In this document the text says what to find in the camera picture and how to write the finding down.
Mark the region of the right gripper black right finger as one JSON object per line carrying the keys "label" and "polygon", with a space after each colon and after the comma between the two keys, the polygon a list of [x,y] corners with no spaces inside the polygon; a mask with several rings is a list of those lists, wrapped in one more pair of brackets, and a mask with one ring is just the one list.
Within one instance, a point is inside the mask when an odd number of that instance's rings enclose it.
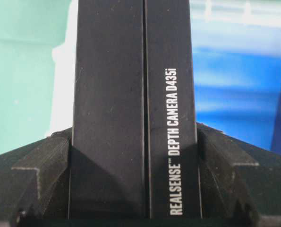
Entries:
{"label": "right gripper black right finger", "polygon": [[197,124],[205,219],[216,225],[281,227],[281,156]]}

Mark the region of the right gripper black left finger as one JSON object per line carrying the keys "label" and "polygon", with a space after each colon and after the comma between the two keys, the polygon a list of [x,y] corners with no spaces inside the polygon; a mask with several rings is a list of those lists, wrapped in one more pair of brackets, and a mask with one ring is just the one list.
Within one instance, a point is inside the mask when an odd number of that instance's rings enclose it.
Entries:
{"label": "right gripper black left finger", "polygon": [[24,219],[66,219],[72,130],[0,155],[0,227]]}

